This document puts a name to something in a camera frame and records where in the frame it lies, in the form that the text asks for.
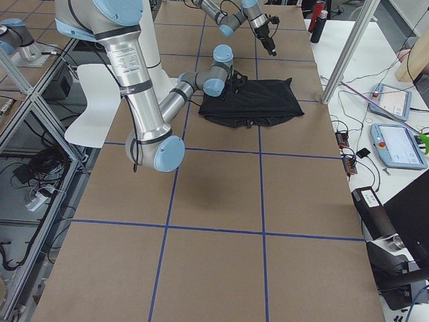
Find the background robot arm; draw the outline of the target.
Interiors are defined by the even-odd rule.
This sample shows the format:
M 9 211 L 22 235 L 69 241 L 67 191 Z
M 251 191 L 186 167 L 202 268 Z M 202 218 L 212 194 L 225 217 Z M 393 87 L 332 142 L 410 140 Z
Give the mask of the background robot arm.
M 41 68 L 48 59 L 47 55 L 42 54 L 43 46 L 36 43 L 19 18 L 1 21 L 1 49 L 18 67 Z

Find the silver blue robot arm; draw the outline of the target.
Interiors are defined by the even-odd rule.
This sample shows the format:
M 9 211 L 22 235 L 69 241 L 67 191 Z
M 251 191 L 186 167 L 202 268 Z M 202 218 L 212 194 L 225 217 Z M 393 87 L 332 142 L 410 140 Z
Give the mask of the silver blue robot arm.
M 225 37 L 232 36 L 239 27 L 248 22 L 254 36 L 261 42 L 267 53 L 270 56 L 277 55 L 273 36 L 270 35 L 269 24 L 279 25 L 280 19 L 277 16 L 265 14 L 259 1 L 242 1 L 240 6 L 231 1 L 237 7 L 236 12 L 232 14 L 221 9 L 224 1 L 221 1 L 220 4 L 207 0 L 191 1 L 191 3 L 195 8 L 203 10 L 211 17 Z
M 233 50 L 220 44 L 206 72 L 184 73 L 158 101 L 139 43 L 143 1 L 55 1 L 57 30 L 70 38 L 96 42 L 107 53 L 114 81 L 132 114 L 133 131 L 127 155 L 135 166 L 158 172 L 177 169 L 185 155 L 181 138 L 173 135 L 170 121 L 195 91 L 218 97 L 233 75 Z

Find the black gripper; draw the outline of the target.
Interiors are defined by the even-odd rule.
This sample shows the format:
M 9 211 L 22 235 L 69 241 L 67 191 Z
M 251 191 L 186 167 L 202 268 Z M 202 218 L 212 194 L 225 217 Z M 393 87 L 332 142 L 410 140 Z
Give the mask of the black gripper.
M 278 16 L 269 16 L 267 20 L 258 28 L 254 28 L 256 38 L 262 43 L 263 47 L 267 50 L 270 56 L 276 56 L 276 48 L 273 40 L 273 36 L 269 34 L 268 24 L 272 23 L 278 27 L 280 19 Z
M 231 100 L 241 91 L 241 89 L 246 85 L 247 81 L 247 75 L 240 73 L 238 70 L 234 70 L 231 77 L 225 83 L 225 87 L 221 95 L 221 100 Z

